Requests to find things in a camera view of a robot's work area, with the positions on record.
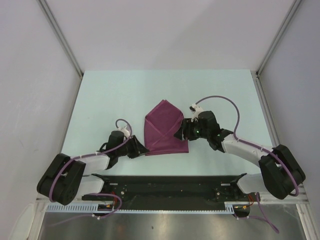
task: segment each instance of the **purple cloth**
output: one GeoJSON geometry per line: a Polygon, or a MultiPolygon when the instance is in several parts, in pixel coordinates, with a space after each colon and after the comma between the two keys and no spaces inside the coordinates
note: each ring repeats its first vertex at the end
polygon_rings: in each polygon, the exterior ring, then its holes
{"type": "Polygon", "coordinates": [[[144,144],[150,150],[146,156],[188,153],[188,141],[174,137],[183,119],[183,113],[167,100],[155,106],[144,121],[144,144]]]}

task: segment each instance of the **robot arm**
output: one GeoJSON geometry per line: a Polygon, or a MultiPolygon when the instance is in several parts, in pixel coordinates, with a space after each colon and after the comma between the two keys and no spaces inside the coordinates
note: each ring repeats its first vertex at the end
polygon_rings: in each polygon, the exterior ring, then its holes
{"type": "Polygon", "coordinates": [[[130,136],[125,127],[118,128],[111,132],[108,142],[104,143],[99,151],[90,158],[80,156],[78,160],[71,162],[54,183],[61,169],[71,159],[63,153],[56,155],[39,181],[37,192],[49,197],[54,185],[52,199],[62,205],[68,205],[74,198],[101,192],[105,182],[95,174],[97,171],[112,168],[119,157],[128,156],[134,159],[148,152],[135,135],[130,136]]]}
{"type": "Polygon", "coordinates": [[[244,193],[259,192],[264,187],[276,198],[284,199],[295,189],[290,176],[284,171],[283,166],[276,162],[272,154],[281,159],[297,185],[306,179],[304,172],[286,146],[280,144],[273,148],[242,138],[239,140],[232,131],[220,128],[212,111],[204,111],[195,104],[190,109],[193,112],[192,118],[183,119],[180,129],[174,136],[180,140],[189,141],[206,139],[213,150],[236,155],[260,167],[261,174],[246,174],[239,178],[237,185],[244,193]]]}

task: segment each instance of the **metal frame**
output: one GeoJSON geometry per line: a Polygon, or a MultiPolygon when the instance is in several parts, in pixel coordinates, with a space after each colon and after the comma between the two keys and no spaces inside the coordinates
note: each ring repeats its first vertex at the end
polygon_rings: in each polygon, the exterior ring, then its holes
{"type": "Polygon", "coordinates": [[[292,19],[294,18],[295,14],[297,13],[299,7],[301,6],[301,3],[304,0],[294,0],[293,4],[291,5],[288,13],[286,14],[278,32],[276,33],[274,39],[272,40],[272,43],[268,49],[268,51],[266,52],[265,56],[263,57],[263,60],[261,62],[261,64],[259,65],[256,74],[258,76],[261,75],[262,71],[265,68],[265,65],[267,64],[267,62],[269,61],[272,53],[275,51],[277,45],[279,44],[280,40],[282,39],[284,33],[286,32],[287,28],[289,27],[292,19]]]}
{"type": "Polygon", "coordinates": [[[52,30],[53,30],[54,34],[56,35],[58,41],[60,42],[65,54],[67,55],[67,57],[71,61],[72,66],[74,67],[75,71],[78,73],[80,79],[82,79],[84,73],[81,71],[79,63],[78,63],[74,53],[72,52],[70,45],[67,42],[64,34],[62,33],[61,28],[59,27],[59,24],[53,14],[53,12],[51,11],[47,1],[46,0],[36,0],[36,1],[39,3],[41,10],[43,11],[46,19],[48,20],[50,26],[52,27],[52,30]]]}
{"type": "Polygon", "coordinates": [[[38,240],[49,201],[35,203],[35,215],[27,240],[38,240]]]}
{"type": "MultiPolygon", "coordinates": [[[[252,72],[252,78],[253,78],[253,82],[254,82],[254,85],[256,88],[256,92],[258,94],[258,98],[259,98],[259,101],[261,104],[261,108],[263,111],[265,122],[268,127],[268,131],[269,131],[269,134],[271,137],[272,144],[278,145],[278,144],[280,144],[280,140],[279,140],[279,137],[277,134],[275,122],[273,120],[271,111],[268,106],[268,102],[267,102],[264,90],[262,88],[261,77],[258,76],[256,73],[252,72]]],[[[307,240],[318,240],[318,239],[320,239],[319,227],[317,226],[316,220],[315,220],[313,213],[311,211],[308,197],[307,197],[307,194],[306,194],[306,191],[305,191],[305,188],[303,187],[303,185],[299,186],[299,192],[300,192],[299,196],[296,197],[295,199],[293,199],[293,202],[291,202],[291,203],[294,203],[295,200],[297,200],[296,207],[297,207],[297,210],[298,210],[298,213],[300,216],[300,221],[303,226],[303,230],[304,230],[304,234],[306,236],[306,239],[307,240]]],[[[278,203],[285,204],[285,203],[287,203],[286,201],[288,199],[289,198],[287,197],[284,200],[275,199],[275,201],[278,203]]]]}
{"type": "Polygon", "coordinates": [[[66,125],[66,128],[64,130],[64,134],[63,134],[63,137],[62,137],[62,141],[61,141],[61,145],[60,145],[60,148],[59,148],[59,152],[61,153],[62,151],[62,148],[65,144],[65,140],[66,140],[66,137],[67,137],[67,132],[68,132],[68,128],[69,128],[69,125],[70,125],[70,122],[71,122],[71,117],[72,117],[72,113],[74,112],[74,109],[75,109],[75,106],[76,106],[76,101],[77,101],[77,98],[78,98],[78,94],[79,94],[79,91],[80,91],[80,87],[81,87],[81,82],[82,82],[82,78],[80,78],[80,82],[77,86],[77,90],[76,90],[76,94],[74,96],[74,99],[73,99],[73,103],[72,103],[72,106],[71,106],[71,110],[69,112],[69,120],[68,120],[68,123],[66,125]]]}

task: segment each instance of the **purple cable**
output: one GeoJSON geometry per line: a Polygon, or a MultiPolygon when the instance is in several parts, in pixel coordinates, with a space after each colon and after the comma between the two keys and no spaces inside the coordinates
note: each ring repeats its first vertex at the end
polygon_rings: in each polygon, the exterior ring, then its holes
{"type": "Polygon", "coordinates": [[[267,218],[267,215],[265,214],[261,204],[260,204],[260,201],[259,201],[259,197],[260,197],[260,194],[257,192],[256,195],[255,195],[255,198],[256,198],[256,201],[258,203],[258,206],[259,206],[259,209],[262,213],[262,215],[264,216],[263,217],[260,217],[260,216],[248,216],[248,217],[238,217],[236,214],[234,214],[234,216],[237,218],[237,219],[258,219],[258,220],[261,220],[261,221],[264,221],[266,222],[267,224],[270,225],[270,227],[277,233],[279,234],[280,231],[279,229],[269,220],[269,218],[267,218]]]}
{"type": "MultiPolygon", "coordinates": [[[[118,211],[121,206],[122,206],[122,199],[117,196],[117,195],[114,195],[114,194],[109,194],[109,193],[91,193],[89,195],[93,195],[93,196],[109,196],[109,197],[114,197],[114,198],[117,198],[119,200],[119,206],[114,209],[113,211],[111,211],[110,213],[107,213],[107,215],[104,215],[104,216],[100,216],[98,217],[99,219],[105,219],[105,218],[108,218],[110,217],[111,215],[113,215],[116,211],[118,211]]],[[[72,220],[75,220],[75,219],[79,219],[79,218],[83,218],[83,217],[92,217],[92,214],[82,214],[82,215],[77,215],[77,216],[73,216],[73,217],[70,217],[66,220],[63,220],[63,221],[59,221],[57,223],[54,223],[54,224],[51,224],[49,225],[49,227],[55,227],[57,225],[60,225],[60,224],[64,224],[64,223],[67,223],[69,221],[72,221],[72,220]]]]}
{"type": "Polygon", "coordinates": [[[290,170],[287,168],[287,166],[284,164],[284,162],[281,161],[281,159],[280,159],[277,155],[275,155],[273,152],[269,151],[268,149],[263,148],[262,146],[256,145],[256,144],[254,144],[254,143],[252,143],[252,142],[249,142],[249,141],[246,141],[246,140],[242,140],[242,139],[240,139],[240,138],[237,137],[236,131],[237,131],[237,129],[238,129],[239,122],[240,122],[240,112],[239,112],[239,108],[237,107],[237,105],[236,105],[231,99],[229,99],[229,98],[227,98],[227,97],[225,97],[225,96],[212,95],[212,96],[207,96],[207,97],[202,98],[201,100],[197,101],[195,104],[197,105],[197,104],[199,104],[200,102],[202,102],[202,101],[204,101],[204,100],[206,100],[206,99],[211,99],[211,98],[225,99],[225,100],[227,100],[228,102],[230,102],[230,103],[235,107],[236,114],[237,114],[237,121],[236,121],[234,130],[233,130],[233,136],[234,136],[234,138],[235,138],[237,141],[241,142],[241,143],[244,143],[244,144],[250,145],[250,146],[252,146],[252,147],[254,147],[254,148],[257,148],[257,149],[259,149],[259,150],[262,150],[262,151],[270,154],[273,158],[275,158],[275,160],[283,167],[284,171],[286,172],[286,174],[288,174],[290,180],[291,180],[292,183],[293,183],[293,186],[294,186],[294,189],[295,189],[295,193],[294,193],[294,194],[289,193],[289,195],[290,195],[290,196],[294,196],[294,197],[298,196],[298,195],[299,195],[299,189],[298,189],[298,185],[297,185],[294,177],[292,176],[290,170]]]}
{"type": "Polygon", "coordinates": [[[125,123],[128,125],[128,127],[129,127],[129,129],[130,129],[130,136],[129,136],[123,143],[121,143],[120,145],[118,145],[118,146],[116,146],[116,147],[114,147],[114,148],[112,148],[112,149],[109,149],[109,150],[107,150],[107,151],[98,152],[98,153],[90,153],[90,154],[80,155],[80,156],[76,156],[76,157],[71,158],[71,159],[61,168],[61,170],[58,172],[58,174],[56,175],[55,179],[53,180],[53,183],[52,183],[52,185],[51,185],[50,192],[49,192],[50,202],[52,202],[52,203],[55,202],[55,201],[53,200],[53,198],[52,198],[52,195],[53,195],[53,192],[54,192],[54,189],[55,189],[55,186],[56,186],[56,184],[57,184],[57,181],[58,181],[59,177],[62,175],[62,173],[64,172],[64,170],[65,170],[73,161],[78,160],[78,159],[84,159],[84,158],[89,158],[89,157],[94,157],[94,156],[100,156],[100,155],[107,154],[107,153],[109,153],[109,152],[112,152],[112,151],[114,151],[114,150],[122,147],[123,145],[125,145],[125,144],[129,141],[130,137],[132,136],[132,128],[131,128],[131,125],[130,125],[129,122],[127,122],[126,120],[124,120],[124,119],[122,119],[122,118],[118,119],[118,120],[116,121],[116,124],[117,124],[117,122],[119,122],[119,121],[123,121],[123,122],[125,122],[125,123]]]}

